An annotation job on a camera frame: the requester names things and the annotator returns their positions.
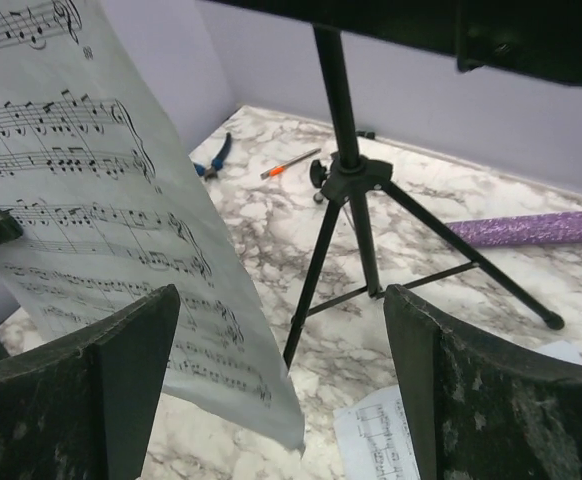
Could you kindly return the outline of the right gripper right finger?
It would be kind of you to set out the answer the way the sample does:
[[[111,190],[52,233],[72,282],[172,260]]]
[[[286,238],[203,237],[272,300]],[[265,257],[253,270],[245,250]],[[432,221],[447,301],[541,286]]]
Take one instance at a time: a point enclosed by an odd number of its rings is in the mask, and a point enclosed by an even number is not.
[[[423,479],[582,479],[582,365],[463,322],[399,285],[384,316]]]

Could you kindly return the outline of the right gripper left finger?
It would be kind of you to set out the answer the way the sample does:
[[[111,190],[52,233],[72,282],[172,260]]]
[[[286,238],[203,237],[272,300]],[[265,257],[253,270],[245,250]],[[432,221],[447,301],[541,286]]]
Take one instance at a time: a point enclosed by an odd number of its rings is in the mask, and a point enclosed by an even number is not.
[[[158,288],[0,361],[0,479],[140,477],[180,298]]]

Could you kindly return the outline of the black perforated music stand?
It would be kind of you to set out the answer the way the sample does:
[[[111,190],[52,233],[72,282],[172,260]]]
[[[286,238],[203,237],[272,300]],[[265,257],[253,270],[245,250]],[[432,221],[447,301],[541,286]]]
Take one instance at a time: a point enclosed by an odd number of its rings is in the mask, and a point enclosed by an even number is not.
[[[391,164],[364,156],[358,145],[341,35],[351,32],[452,58],[458,71],[491,67],[571,87],[582,87],[582,1],[247,1],[244,8],[309,23],[337,141],[329,169],[316,165],[312,183],[327,207],[283,351],[294,359],[305,321],[320,312],[313,296],[338,215],[352,213],[363,268],[364,292],[383,295],[367,194],[379,190],[461,253],[465,268],[480,269],[547,327],[563,318],[546,308],[502,270],[398,187]]]

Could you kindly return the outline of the sheet music page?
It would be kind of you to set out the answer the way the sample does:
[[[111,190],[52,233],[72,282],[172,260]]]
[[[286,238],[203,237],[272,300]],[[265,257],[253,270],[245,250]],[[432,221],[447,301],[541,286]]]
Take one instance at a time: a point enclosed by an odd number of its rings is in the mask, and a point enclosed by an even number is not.
[[[443,478],[582,479],[574,422],[557,395],[470,364],[443,399]],[[423,478],[400,386],[337,410],[334,428],[347,478]]]
[[[0,1],[0,276],[48,340],[173,285],[166,393],[304,447],[255,286],[97,1]]]

